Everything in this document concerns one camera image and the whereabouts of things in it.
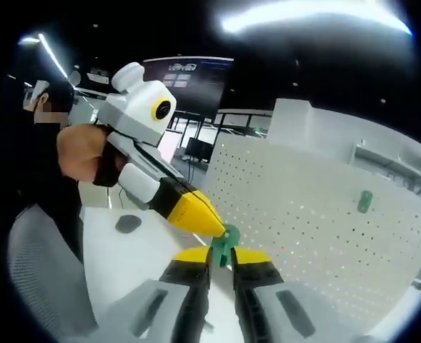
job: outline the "round camera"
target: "round camera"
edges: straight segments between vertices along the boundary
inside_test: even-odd
[[[170,112],[171,104],[170,101],[162,101],[161,104],[156,108],[155,117],[158,120],[164,119]]]

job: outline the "shelf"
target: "shelf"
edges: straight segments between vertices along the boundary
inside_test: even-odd
[[[360,157],[363,159],[368,159],[370,161],[377,162],[378,164],[383,165],[388,169],[395,170],[407,177],[414,179],[421,179],[421,171],[416,170],[412,166],[404,163],[403,161],[398,161],[390,157],[384,156],[378,152],[368,149],[365,146],[356,145],[355,146],[355,157]]]

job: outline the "white pegboard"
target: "white pegboard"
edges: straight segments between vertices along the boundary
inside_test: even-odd
[[[361,330],[374,327],[421,267],[421,198],[352,166],[220,135],[203,190],[240,244],[266,251],[285,281],[319,292]],[[361,192],[374,194],[366,214]]]

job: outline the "black monitor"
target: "black monitor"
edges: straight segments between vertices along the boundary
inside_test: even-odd
[[[203,159],[210,161],[210,157],[212,157],[212,152],[213,145],[211,145],[210,143],[200,141],[196,138],[190,138],[184,153],[186,155],[196,157],[200,161]]]

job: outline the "gray mouse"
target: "gray mouse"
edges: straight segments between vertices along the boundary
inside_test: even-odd
[[[115,229],[122,234],[130,234],[142,225],[142,220],[133,214],[126,214],[118,219]]]

